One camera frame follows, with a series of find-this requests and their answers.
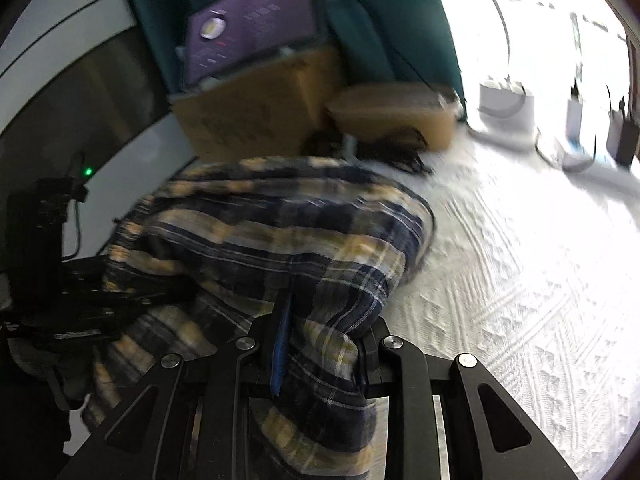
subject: metal screw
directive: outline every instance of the metal screw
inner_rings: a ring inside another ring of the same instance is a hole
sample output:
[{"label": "metal screw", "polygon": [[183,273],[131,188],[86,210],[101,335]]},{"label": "metal screw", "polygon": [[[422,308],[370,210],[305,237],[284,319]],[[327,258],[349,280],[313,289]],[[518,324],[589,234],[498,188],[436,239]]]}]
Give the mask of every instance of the metal screw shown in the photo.
[{"label": "metal screw", "polygon": [[255,346],[255,341],[250,337],[241,337],[236,341],[236,348],[239,350],[251,350]]},{"label": "metal screw", "polygon": [[389,335],[382,340],[382,344],[387,348],[397,350],[404,344],[404,341],[397,335]]},{"label": "metal screw", "polygon": [[175,368],[180,364],[180,356],[178,354],[167,354],[160,361],[162,368]]},{"label": "metal screw", "polygon": [[460,354],[458,362],[465,368],[473,368],[478,364],[478,359],[471,354]]}]

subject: small cardboard box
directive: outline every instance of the small cardboard box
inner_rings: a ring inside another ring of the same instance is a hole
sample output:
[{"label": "small cardboard box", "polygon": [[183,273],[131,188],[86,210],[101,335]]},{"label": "small cardboard box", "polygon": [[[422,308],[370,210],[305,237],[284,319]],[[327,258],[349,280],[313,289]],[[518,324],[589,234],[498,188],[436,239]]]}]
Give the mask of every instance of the small cardboard box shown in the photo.
[{"label": "small cardboard box", "polygon": [[324,46],[251,67],[172,110],[203,162],[295,156],[326,127],[324,104],[343,86],[338,51]]}]

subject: bundle of black cable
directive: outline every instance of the bundle of black cable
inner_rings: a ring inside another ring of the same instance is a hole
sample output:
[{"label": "bundle of black cable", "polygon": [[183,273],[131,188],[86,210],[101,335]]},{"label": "bundle of black cable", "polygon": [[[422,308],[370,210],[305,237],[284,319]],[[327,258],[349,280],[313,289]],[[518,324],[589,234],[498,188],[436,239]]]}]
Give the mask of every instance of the bundle of black cable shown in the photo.
[{"label": "bundle of black cable", "polygon": [[[415,128],[398,128],[377,140],[358,141],[354,156],[360,160],[377,160],[411,174],[433,174],[420,158],[429,148],[422,134]],[[303,145],[303,155],[342,155],[342,134],[335,129],[312,133]]]}]

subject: white power adapter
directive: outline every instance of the white power adapter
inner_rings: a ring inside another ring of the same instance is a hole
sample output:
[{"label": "white power adapter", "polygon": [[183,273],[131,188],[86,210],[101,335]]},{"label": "white power adapter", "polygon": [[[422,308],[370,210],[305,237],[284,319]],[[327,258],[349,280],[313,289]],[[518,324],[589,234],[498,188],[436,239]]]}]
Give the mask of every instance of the white power adapter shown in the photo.
[{"label": "white power adapter", "polygon": [[533,150],[538,134],[533,92],[510,79],[489,78],[480,83],[479,107],[468,111],[468,123],[478,139],[513,151]]}]

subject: plaid fabric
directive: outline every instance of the plaid fabric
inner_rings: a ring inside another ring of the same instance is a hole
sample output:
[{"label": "plaid fabric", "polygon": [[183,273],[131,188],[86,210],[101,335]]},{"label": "plaid fabric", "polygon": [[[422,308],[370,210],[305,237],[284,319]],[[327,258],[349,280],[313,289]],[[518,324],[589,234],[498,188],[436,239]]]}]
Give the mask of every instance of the plaid fabric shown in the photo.
[{"label": "plaid fabric", "polygon": [[85,422],[99,424],[162,355],[206,356],[246,334],[288,289],[286,377],[275,400],[252,403],[255,468],[263,478],[366,476],[375,410],[354,379],[352,339],[420,264],[431,228],[420,197],[338,160],[261,158],[181,174],[121,222],[104,287],[187,276],[200,292],[150,309],[96,356]]}]

